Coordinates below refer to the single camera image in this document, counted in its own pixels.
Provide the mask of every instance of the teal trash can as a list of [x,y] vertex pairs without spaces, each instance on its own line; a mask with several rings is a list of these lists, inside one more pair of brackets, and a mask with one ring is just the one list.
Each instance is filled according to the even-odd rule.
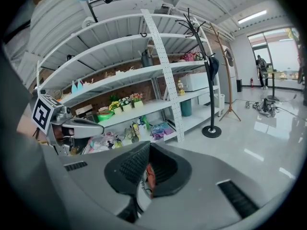
[[184,117],[192,115],[192,102],[191,99],[187,101],[180,102],[181,114]]

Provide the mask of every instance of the green bowl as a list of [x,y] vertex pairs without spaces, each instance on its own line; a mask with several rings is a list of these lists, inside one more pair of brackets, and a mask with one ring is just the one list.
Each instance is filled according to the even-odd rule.
[[107,120],[107,119],[109,119],[113,114],[114,114],[114,112],[109,112],[108,114],[98,115],[98,120],[99,120],[100,122],[101,122],[101,121],[104,121],[104,120]]

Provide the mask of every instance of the white box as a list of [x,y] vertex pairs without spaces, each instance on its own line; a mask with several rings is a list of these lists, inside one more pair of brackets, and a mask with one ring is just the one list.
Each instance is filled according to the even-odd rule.
[[202,94],[198,97],[199,105],[205,105],[210,102],[210,93]]
[[206,72],[187,74],[179,80],[183,84],[184,91],[196,91],[209,87]]
[[214,94],[214,106],[215,107],[220,106],[221,113],[224,111],[224,108],[225,108],[225,95],[224,94],[221,94],[220,99],[219,99],[218,94]]
[[82,108],[77,109],[77,110],[76,110],[76,114],[77,114],[77,115],[83,114],[83,113],[85,113],[85,112],[91,110],[92,108],[93,108],[92,105],[87,105],[87,106],[85,106],[85,107],[82,107]]

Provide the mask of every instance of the black coat stand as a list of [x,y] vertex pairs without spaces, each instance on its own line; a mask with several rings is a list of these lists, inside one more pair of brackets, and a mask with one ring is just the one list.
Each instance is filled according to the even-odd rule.
[[184,20],[176,20],[176,21],[184,22],[184,23],[188,24],[186,26],[186,25],[184,25],[182,23],[179,23],[180,25],[185,26],[186,28],[191,30],[192,35],[191,36],[186,36],[186,37],[193,37],[193,36],[195,36],[196,41],[198,43],[198,46],[200,47],[201,53],[202,53],[202,55],[204,56],[204,59],[205,59],[204,60],[205,61],[205,68],[206,68],[208,82],[209,82],[209,92],[210,92],[210,102],[211,102],[211,119],[210,119],[210,125],[206,126],[206,127],[204,127],[202,129],[202,134],[204,136],[206,136],[206,137],[209,137],[209,138],[216,138],[216,137],[219,137],[221,135],[222,130],[218,126],[214,125],[214,92],[213,92],[213,82],[212,82],[211,75],[210,75],[210,66],[209,66],[209,63],[208,63],[209,56],[206,55],[206,52],[205,52],[205,49],[204,49],[204,47],[202,45],[200,36],[198,35],[200,27],[205,22],[203,22],[201,25],[199,25],[197,30],[195,30],[195,28],[194,28],[194,26],[193,26],[193,24],[191,22],[191,19],[190,19],[189,8],[188,8],[188,16],[186,16],[185,14],[184,14],[184,16],[187,19],[187,21],[184,21]]
[[268,99],[279,101],[279,99],[275,96],[275,74],[274,74],[274,70],[273,70],[273,73],[272,73],[272,95],[268,95]]

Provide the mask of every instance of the wooden coat stand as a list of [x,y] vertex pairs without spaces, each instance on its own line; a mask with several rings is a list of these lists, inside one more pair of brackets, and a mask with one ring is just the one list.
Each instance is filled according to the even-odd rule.
[[222,54],[223,54],[223,58],[224,58],[224,61],[225,61],[225,66],[226,66],[226,70],[227,70],[227,79],[228,79],[228,89],[229,89],[229,107],[228,107],[228,110],[227,112],[224,113],[224,115],[222,116],[222,118],[220,119],[220,121],[223,119],[223,117],[225,117],[228,113],[230,112],[234,112],[234,114],[236,115],[236,117],[240,120],[241,122],[241,119],[239,118],[239,116],[235,113],[235,111],[232,109],[232,91],[231,91],[231,84],[230,84],[230,73],[229,73],[229,67],[228,67],[228,63],[227,63],[227,59],[226,59],[226,55],[225,55],[225,52],[224,52],[224,49],[223,49],[223,46],[222,46],[222,43],[220,41],[220,38],[219,38],[219,32],[217,32],[215,30],[215,28],[213,27],[213,25],[210,23],[211,25],[211,28],[213,29],[214,31],[214,34],[217,38],[217,41],[221,47],[221,51],[222,51]]

